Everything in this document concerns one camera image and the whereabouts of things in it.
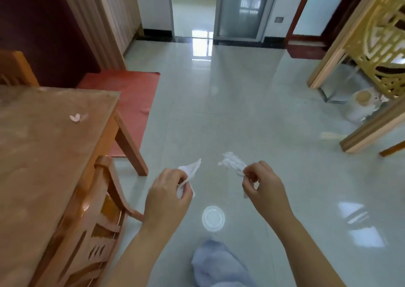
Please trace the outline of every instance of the glossy white floor tile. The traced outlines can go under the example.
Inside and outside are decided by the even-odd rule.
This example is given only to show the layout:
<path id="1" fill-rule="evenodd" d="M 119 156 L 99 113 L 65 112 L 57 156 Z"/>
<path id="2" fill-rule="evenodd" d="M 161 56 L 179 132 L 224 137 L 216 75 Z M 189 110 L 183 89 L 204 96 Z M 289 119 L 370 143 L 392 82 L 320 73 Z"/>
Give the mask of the glossy white floor tile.
<path id="1" fill-rule="evenodd" d="M 349 134 L 356 126 L 343 119 L 341 105 L 326 104 L 307 88 L 319 61 L 274 49 L 213 46 L 211 56 L 196 50 L 138 41 L 126 54 L 130 70 L 161 73 L 140 149 L 149 176 L 138 177 L 126 159 L 115 161 L 129 203 L 143 211 L 163 168 L 202 158 L 192 181 L 196 196 L 148 286 L 194 286 L 191 257 L 208 237 L 223 241 L 258 286 L 294 286 L 284 249 L 243 199 L 241 179 L 217 166 L 226 151 L 274 168 L 294 213 L 348 286 L 404 286 L 405 151 L 377 155 L 403 140 L 404 127 L 359 154 L 345 154 L 338 141 L 320 139 L 321 132 Z M 213 234 L 201 222 L 209 205 L 226 217 Z M 128 220 L 116 259 L 139 228 Z"/>
<path id="2" fill-rule="evenodd" d="M 193 31 L 214 32 L 217 0 L 172 0 L 175 35 L 200 37 Z"/>

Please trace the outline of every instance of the wooden table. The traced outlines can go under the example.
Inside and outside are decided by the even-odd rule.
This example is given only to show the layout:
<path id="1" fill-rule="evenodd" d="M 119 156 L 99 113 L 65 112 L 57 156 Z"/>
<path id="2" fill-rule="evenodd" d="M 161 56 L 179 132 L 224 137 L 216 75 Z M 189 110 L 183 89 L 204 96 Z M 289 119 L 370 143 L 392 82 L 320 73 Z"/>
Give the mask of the wooden table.
<path id="1" fill-rule="evenodd" d="M 29 285 L 73 192 L 88 190 L 114 139 L 147 175 L 118 100 L 114 91 L 0 85 L 0 286 Z"/>

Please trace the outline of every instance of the frosted glass door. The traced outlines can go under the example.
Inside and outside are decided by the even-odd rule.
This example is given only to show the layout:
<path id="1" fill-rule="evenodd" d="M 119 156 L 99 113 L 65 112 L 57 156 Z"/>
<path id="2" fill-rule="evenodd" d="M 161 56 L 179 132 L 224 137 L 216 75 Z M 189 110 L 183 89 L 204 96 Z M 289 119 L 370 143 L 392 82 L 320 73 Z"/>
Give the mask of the frosted glass door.
<path id="1" fill-rule="evenodd" d="M 218 35 L 256 39 L 267 0 L 222 0 Z"/>

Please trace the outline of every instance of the wooden chair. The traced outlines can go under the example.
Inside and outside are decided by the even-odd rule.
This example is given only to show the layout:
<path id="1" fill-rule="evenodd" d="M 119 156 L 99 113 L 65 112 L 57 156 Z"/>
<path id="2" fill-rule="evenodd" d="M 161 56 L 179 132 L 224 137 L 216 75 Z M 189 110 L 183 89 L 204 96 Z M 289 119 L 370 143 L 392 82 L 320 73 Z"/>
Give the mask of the wooden chair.
<path id="1" fill-rule="evenodd" d="M 112 158 L 99 156 L 79 212 L 53 257 L 42 265 L 45 269 L 30 285 L 99 285 L 119 246 L 127 216 L 143 221 L 143 214 L 130 208 L 124 198 Z"/>
<path id="2" fill-rule="evenodd" d="M 22 52 L 1 49 L 0 84 L 39 86 Z"/>

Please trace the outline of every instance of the forearm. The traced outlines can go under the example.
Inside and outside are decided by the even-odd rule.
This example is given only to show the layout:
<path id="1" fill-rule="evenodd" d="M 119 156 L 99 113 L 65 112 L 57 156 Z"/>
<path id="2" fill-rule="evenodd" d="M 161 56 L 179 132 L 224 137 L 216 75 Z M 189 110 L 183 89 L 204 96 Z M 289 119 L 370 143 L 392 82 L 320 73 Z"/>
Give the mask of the forearm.
<path id="1" fill-rule="evenodd" d="M 298 219 L 275 231 L 286 250 L 297 287 L 345 287 Z"/>
<path id="2" fill-rule="evenodd" d="M 114 267 L 106 287 L 144 287 L 152 268 L 167 243 L 158 233 L 140 229 Z"/>

